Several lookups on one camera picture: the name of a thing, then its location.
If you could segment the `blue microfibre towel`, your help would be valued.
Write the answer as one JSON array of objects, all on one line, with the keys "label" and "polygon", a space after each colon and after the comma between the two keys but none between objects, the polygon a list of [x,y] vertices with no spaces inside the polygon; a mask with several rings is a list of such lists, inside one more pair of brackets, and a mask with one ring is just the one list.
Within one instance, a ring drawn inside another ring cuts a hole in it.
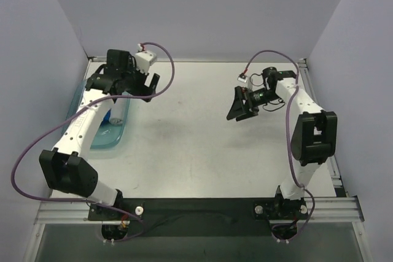
[{"label": "blue microfibre towel", "polygon": [[109,110],[109,111],[106,113],[106,115],[104,116],[104,118],[103,118],[103,124],[109,123],[110,117],[111,117],[111,110]]}]

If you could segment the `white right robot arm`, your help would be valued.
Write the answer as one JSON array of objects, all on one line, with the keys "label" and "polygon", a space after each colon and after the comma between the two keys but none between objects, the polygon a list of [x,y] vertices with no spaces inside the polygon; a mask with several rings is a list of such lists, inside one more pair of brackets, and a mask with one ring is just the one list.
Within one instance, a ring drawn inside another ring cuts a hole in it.
[{"label": "white right robot arm", "polygon": [[338,119],[326,111],[299,85],[298,73],[268,67],[260,74],[262,84],[253,90],[252,79],[240,73],[227,120],[256,117],[260,107],[276,101],[286,107],[285,129],[289,176],[278,186],[271,211],[281,219],[291,214],[306,215],[306,189],[314,173],[334,155]]}]

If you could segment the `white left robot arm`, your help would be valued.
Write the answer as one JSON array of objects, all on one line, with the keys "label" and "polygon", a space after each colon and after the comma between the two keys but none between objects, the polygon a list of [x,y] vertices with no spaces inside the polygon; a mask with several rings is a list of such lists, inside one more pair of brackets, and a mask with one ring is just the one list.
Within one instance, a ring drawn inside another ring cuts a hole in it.
[{"label": "white left robot arm", "polygon": [[51,150],[43,150],[39,164],[52,190],[84,197],[101,203],[102,213],[110,220],[119,219],[124,205],[122,194],[99,180],[97,171],[88,164],[91,144],[104,116],[113,108],[118,95],[129,93],[149,102],[160,76],[154,74],[146,85],[155,53],[142,49],[135,55],[124,50],[109,49],[102,64],[85,82],[78,110],[61,139]]}]

